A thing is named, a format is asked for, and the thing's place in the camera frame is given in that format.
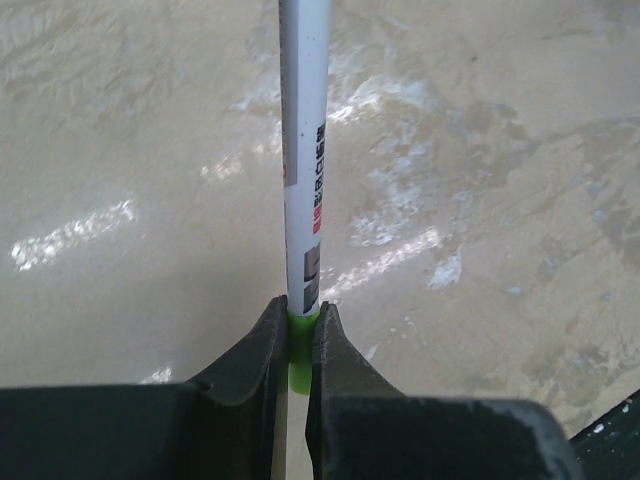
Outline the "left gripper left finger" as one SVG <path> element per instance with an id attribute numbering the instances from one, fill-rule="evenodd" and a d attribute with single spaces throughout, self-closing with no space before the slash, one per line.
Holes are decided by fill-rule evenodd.
<path id="1" fill-rule="evenodd" d="M 283 479 L 288 407 L 287 300 L 187 382 L 189 479 Z"/>

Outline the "green marker cap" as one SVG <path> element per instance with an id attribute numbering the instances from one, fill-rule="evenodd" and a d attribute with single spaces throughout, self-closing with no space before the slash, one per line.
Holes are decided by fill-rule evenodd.
<path id="1" fill-rule="evenodd" d="M 309 395 L 312 382 L 312 351 L 320 311 L 310 316 L 288 315 L 289 386 L 300 395 Z"/>

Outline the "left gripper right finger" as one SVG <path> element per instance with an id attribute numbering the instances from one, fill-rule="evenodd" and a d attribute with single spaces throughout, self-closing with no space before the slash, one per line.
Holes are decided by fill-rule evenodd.
<path id="1" fill-rule="evenodd" d="M 393 450 L 385 408 L 404 395 L 348 339 L 338 307 L 325 302 L 313 330 L 311 391 L 305 440 L 315 479 L 327 479 L 333 458 L 368 472 Z"/>

